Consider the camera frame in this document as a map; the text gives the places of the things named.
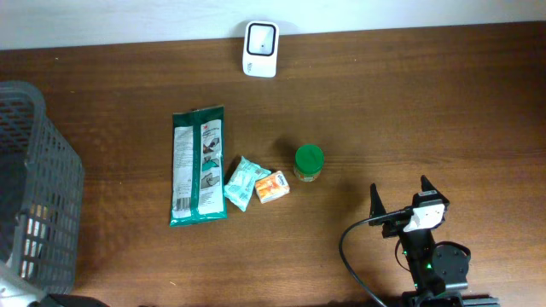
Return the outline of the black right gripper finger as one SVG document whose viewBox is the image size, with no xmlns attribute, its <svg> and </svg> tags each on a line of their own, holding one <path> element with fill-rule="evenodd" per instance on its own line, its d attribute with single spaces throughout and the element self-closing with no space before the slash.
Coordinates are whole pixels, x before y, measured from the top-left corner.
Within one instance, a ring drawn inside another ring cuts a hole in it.
<svg viewBox="0 0 546 307">
<path fill-rule="evenodd" d="M 386 215 L 386 209 L 382 204 L 377 187 L 374 183 L 370 185 L 370 211 L 369 217 L 373 218 L 374 221 L 370 221 L 370 225 L 381 225 L 382 221 L 379 217 Z"/>
<path fill-rule="evenodd" d="M 445 205 L 448 205 L 450 203 L 450 201 L 432 185 L 432 183 L 425 175 L 421 176 L 421 191 L 426 195 L 431 195 L 438 199 L 441 199 Z"/>
</svg>

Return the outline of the green lid jar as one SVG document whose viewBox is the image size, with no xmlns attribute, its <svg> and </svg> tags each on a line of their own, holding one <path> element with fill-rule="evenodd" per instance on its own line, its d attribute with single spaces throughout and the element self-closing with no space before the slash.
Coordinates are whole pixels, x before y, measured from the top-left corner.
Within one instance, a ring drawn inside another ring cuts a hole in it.
<svg viewBox="0 0 546 307">
<path fill-rule="evenodd" d="M 296 151 L 293 172 L 300 181 L 315 181 L 323 166 L 324 154 L 317 145 L 305 144 Z"/>
</svg>

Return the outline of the orange tissue pack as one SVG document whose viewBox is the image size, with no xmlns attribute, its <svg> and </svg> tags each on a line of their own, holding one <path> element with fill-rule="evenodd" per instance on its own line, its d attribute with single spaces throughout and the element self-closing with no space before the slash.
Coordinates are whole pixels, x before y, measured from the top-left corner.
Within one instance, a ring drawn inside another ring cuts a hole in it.
<svg viewBox="0 0 546 307">
<path fill-rule="evenodd" d="M 255 183 L 255 191 L 262 204 L 277 200 L 290 192 L 287 179 L 281 171 L 276 171 Z"/>
</svg>

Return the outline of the teal tissue pack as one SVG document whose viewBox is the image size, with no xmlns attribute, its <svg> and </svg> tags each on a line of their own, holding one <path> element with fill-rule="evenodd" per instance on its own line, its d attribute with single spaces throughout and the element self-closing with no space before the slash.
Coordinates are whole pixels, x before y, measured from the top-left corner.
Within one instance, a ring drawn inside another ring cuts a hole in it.
<svg viewBox="0 0 546 307">
<path fill-rule="evenodd" d="M 271 171 L 241 157 L 241 162 L 228 183 L 224 185 L 224 196 L 241 211 L 246 211 L 253 195 L 254 185 L 271 174 Z"/>
</svg>

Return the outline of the green wipes package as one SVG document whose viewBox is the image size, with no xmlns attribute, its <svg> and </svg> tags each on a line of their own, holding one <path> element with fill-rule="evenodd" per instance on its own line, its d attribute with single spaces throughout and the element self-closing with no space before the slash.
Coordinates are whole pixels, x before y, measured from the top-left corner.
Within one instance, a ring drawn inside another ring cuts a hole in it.
<svg viewBox="0 0 546 307">
<path fill-rule="evenodd" d="M 170 225 L 225 219 L 224 107 L 175 113 L 172 121 Z"/>
</svg>

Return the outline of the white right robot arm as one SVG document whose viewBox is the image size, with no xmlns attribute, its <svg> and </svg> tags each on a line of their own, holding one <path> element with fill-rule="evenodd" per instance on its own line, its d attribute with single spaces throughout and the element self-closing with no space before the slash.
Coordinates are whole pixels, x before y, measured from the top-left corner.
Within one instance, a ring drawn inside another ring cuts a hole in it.
<svg viewBox="0 0 546 307">
<path fill-rule="evenodd" d="M 370 214 L 373 226 L 382 227 L 382 236 L 398 238 L 403 248 L 415 290 L 402 295 L 402 306 L 498 306 L 493 297 L 464 298 L 470 250 L 452 241 L 433 238 L 432 231 L 445 221 L 450 201 L 430 181 L 421 177 L 421 192 L 412 204 L 399 211 L 387 212 L 377 187 L 370 185 Z"/>
</svg>

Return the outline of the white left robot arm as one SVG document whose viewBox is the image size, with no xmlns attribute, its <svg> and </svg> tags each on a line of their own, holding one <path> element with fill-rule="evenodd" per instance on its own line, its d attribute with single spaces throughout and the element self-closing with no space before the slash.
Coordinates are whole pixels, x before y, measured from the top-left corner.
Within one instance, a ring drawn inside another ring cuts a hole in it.
<svg viewBox="0 0 546 307">
<path fill-rule="evenodd" d="M 96 298 L 47 293 L 24 281 L 4 263 L 1 263 L 1 306 L 108 307 Z"/>
</svg>

